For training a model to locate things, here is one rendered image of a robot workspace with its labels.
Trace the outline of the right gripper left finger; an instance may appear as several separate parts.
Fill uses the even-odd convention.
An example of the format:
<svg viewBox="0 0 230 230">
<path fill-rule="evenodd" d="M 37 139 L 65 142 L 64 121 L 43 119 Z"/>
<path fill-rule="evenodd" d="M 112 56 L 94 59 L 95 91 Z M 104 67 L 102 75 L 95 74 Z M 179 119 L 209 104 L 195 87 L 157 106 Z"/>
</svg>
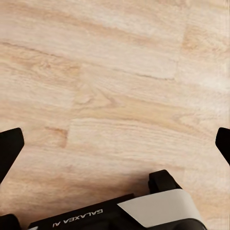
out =
<svg viewBox="0 0 230 230">
<path fill-rule="evenodd" d="M 0 133 L 0 184 L 24 146 L 20 128 Z"/>
</svg>

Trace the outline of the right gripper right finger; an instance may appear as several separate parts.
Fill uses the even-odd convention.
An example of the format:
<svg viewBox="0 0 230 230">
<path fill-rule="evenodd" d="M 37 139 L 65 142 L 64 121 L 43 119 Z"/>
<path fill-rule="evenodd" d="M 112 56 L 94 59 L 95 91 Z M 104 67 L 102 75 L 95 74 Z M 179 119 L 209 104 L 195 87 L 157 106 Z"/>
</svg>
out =
<svg viewBox="0 0 230 230">
<path fill-rule="evenodd" d="M 230 129 L 220 127 L 215 144 L 230 165 Z"/>
</svg>

